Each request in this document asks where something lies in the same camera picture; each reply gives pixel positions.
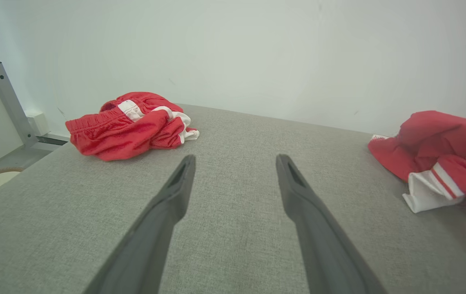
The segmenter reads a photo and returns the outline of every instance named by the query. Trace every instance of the red shorts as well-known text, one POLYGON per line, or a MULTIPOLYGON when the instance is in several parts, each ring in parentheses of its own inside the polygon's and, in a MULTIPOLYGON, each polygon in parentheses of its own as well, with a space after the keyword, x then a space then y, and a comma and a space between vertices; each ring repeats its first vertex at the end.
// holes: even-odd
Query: red shorts
POLYGON ((195 140, 191 119, 182 108, 148 92, 122 95, 95 115, 66 122, 71 143, 85 156, 102 160, 132 158, 149 149, 174 149, 195 140))

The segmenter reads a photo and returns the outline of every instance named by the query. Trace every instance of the white power socket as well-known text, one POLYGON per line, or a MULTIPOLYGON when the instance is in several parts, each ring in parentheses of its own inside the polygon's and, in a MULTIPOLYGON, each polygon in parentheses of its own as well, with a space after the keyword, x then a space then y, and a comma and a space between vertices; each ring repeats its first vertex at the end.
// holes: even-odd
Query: white power socket
POLYGON ((44 113, 37 111, 25 111, 26 117, 28 118, 29 125, 37 136, 44 136, 49 133, 48 121, 44 116, 44 113))

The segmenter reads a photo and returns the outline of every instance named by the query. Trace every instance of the gray table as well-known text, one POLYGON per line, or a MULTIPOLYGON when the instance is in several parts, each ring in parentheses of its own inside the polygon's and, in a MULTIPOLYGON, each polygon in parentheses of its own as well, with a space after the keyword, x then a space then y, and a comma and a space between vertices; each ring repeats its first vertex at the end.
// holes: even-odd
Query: gray table
POLYGON ((186 154, 161 293, 308 293, 275 156, 289 154, 391 293, 466 292, 466 202, 412 214, 370 134, 183 106, 196 141, 103 162, 67 144, 0 188, 0 294, 79 293, 186 154))

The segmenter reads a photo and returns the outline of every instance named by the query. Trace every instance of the red cloth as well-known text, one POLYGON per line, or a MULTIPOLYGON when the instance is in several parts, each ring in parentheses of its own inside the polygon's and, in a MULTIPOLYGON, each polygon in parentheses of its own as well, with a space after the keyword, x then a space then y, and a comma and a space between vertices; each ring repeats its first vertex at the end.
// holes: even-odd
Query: red cloth
POLYGON ((71 143, 83 155, 106 161, 122 160, 149 149, 173 149, 184 143, 180 136, 183 131, 195 129, 186 128, 183 118, 189 118, 182 112, 182 108, 160 95, 133 92, 105 103, 98 114, 67 121, 66 127, 71 143), (140 110, 132 107, 124 110, 129 108, 143 116, 133 117, 136 120, 133 121, 130 116, 135 112, 126 114, 119 105, 138 106, 140 110))
POLYGON ((409 173, 431 170, 451 197, 466 195, 466 118, 437 111, 416 112, 401 125, 395 138, 371 140, 369 150, 405 182, 409 173))

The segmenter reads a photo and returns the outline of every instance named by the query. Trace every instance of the gray tabletop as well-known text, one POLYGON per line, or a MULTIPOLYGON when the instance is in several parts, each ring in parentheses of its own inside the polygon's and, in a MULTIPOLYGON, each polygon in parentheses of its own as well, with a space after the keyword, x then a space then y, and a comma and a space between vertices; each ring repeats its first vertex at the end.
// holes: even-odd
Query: gray tabletop
POLYGON ((291 156, 391 293, 466 292, 466 202, 413 214, 370 134, 183 106, 201 137, 103 162, 64 145, 0 188, 0 293, 79 293, 186 154, 161 293, 308 293, 275 157, 291 156))

